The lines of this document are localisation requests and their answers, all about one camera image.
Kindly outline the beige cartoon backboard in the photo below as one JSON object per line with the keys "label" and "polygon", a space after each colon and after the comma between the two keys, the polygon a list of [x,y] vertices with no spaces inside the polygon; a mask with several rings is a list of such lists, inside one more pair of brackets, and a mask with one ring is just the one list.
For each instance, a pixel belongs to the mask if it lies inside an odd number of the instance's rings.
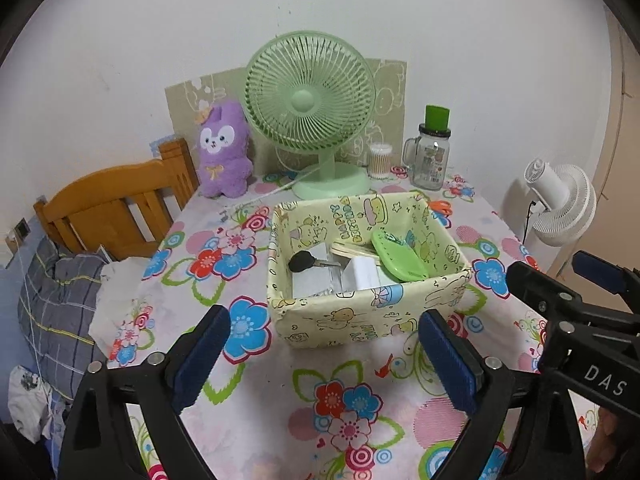
{"label": "beige cartoon backboard", "polygon": [[[393,147],[392,162],[398,164],[404,145],[405,94],[407,63],[370,58],[375,85],[372,116],[359,136],[343,144],[335,159],[358,166],[367,163],[371,143],[387,143]],[[188,142],[192,162],[200,162],[198,137],[201,122],[215,104],[239,101],[245,79],[243,67],[224,72],[206,74],[174,84],[165,89],[169,116],[175,134]],[[261,134],[252,133],[248,156],[254,165],[254,174],[262,176],[287,169],[303,169],[318,162],[314,155],[301,155],[276,148]]]}

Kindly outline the floral tablecloth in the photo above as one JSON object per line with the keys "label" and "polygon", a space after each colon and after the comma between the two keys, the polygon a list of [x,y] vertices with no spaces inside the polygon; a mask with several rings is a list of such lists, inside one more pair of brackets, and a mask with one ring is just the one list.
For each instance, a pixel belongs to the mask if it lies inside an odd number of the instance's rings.
{"label": "floral tablecloth", "polygon": [[[273,193],[283,174],[258,181],[239,202],[194,196],[140,273],[112,338],[112,367],[136,365],[190,332],[205,308],[230,309],[231,335],[198,400],[181,419],[218,479],[431,479],[462,429],[418,343],[418,318],[375,338],[350,318],[355,296],[333,299],[324,326],[356,327],[358,342],[294,349],[269,318]],[[537,368],[544,320],[506,290],[506,267],[536,260],[460,174],[422,196],[472,264],[449,325],[483,356]]]}

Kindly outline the glass mug jar green lid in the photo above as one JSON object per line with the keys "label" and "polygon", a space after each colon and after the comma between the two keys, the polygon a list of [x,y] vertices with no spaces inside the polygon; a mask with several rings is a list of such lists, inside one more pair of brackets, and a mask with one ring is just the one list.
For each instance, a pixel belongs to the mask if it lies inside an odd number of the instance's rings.
{"label": "glass mug jar green lid", "polygon": [[402,163],[417,188],[439,191],[444,184],[450,152],[449,114],[446,107],[427,105],[419,135],[405,140]]}

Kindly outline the white 45W charger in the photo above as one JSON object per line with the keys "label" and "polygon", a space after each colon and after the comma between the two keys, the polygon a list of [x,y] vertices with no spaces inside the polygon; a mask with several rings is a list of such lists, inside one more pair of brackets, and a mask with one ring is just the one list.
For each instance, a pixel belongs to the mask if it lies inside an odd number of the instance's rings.
{"label": "white 45W charger", "polygon": [[376,260],[368,257],[350,259],[342,272],[341,284],[344,292],[359,292],[380,287]]}

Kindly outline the cream round bear mirror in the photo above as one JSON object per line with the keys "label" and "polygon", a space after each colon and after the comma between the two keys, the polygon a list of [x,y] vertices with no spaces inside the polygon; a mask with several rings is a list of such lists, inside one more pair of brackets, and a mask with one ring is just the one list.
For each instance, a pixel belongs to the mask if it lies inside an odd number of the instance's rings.
{"label": "cream round bear mirror", "polygon": [[378,254],[371,245],[350,244],[340,242],[339,240],[334,240],[334,242],[330,244],[330,253],[334,256],[339,256],[347,259],[352,259],[355,257],[368,257],[373,258],[376,261],[380,260],[380,258],[378,258]]}

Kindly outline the white clip fan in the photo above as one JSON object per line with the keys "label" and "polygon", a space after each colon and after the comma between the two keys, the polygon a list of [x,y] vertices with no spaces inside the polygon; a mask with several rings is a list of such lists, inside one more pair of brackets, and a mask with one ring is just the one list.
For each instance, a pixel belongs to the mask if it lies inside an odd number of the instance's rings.
{"label": "white clip fan", "polygon": [[585,234],[596,215],[597,196],[582,168],[552,167],[536,158],[527,165],[524,180],[542,203],[533,222],[536,237],[548,246],[563,247]]}

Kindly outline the black car key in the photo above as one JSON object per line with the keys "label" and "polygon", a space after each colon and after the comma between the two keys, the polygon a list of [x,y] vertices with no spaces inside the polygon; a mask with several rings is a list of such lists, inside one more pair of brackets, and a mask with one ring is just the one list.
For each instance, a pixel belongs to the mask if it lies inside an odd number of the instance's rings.
{"label": "black car key", "polygon": [[302,273],[312,268],[341,269],[341,263],[328,259],[318,259],[308,250],[300,250],[288,260],[288,270],[292,273]]}

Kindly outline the cotton swab container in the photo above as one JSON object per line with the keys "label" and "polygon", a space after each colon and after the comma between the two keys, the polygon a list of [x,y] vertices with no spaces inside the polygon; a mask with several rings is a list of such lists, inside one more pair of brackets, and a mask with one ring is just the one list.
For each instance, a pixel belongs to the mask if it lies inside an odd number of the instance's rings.
{"label": "cotton swab container", "polygon": [[369,144],[368,174],[373,179],[385,179],[393,166],[393,147],[388,143]]}

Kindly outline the green desk fan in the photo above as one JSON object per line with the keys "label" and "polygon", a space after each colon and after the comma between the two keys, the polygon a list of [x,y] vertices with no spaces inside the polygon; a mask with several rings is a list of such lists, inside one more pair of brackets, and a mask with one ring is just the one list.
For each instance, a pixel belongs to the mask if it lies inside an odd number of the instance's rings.
{"label": "green desk fan", "polygon": [[367,170],[335,154],[371,119],[375,85],[366,59],[345,40],[314,30],[288,32],[246,66],[242,105],[253,129],[276,148],[318,162],[292,184],[300,200],[366,194]]}

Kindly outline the yellow cartoon storage box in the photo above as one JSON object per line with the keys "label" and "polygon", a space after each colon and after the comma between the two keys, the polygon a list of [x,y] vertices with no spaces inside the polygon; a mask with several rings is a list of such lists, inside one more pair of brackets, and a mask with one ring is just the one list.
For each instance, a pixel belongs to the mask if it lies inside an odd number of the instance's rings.
{"label": "yellow cartoon storage box", "polygon": [[294,348],[350,344],[450,315],[472,266],[418,192],[275,206],[267,302]]}

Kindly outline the green panda perforated case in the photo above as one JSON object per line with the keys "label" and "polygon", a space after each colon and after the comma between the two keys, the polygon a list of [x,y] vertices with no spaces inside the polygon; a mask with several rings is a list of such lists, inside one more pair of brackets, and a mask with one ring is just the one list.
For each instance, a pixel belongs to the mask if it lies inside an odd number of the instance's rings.
{"label": "green panda perforated case", "polygon": [[401,282],[420,282],[428,278],[424,262],[413,249],[393,233],[376,229],[371,244],[385,270]]}

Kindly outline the purple plush bunny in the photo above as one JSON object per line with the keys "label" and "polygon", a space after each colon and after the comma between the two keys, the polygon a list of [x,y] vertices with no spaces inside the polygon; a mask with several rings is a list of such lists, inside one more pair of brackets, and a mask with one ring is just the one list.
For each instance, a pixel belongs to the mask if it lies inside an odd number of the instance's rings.
{"label": "purple plush bunny", "polygon": [[208,198],[238,198],[248,188],[253,163],[248,158],[250,126],[238,101],[212,107],[198,134],[200,193]]}

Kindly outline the grey plaid pillow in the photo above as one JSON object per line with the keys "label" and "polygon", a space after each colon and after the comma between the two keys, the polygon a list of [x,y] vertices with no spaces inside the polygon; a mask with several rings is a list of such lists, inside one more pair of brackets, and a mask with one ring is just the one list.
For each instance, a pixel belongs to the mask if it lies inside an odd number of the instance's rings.
{"label": "grey plaid pillow", "polygon": [[105,356],[89,335],[106,260],[43,237],[24,277],[17,318],[43,380],[73,400],[87,366]]}

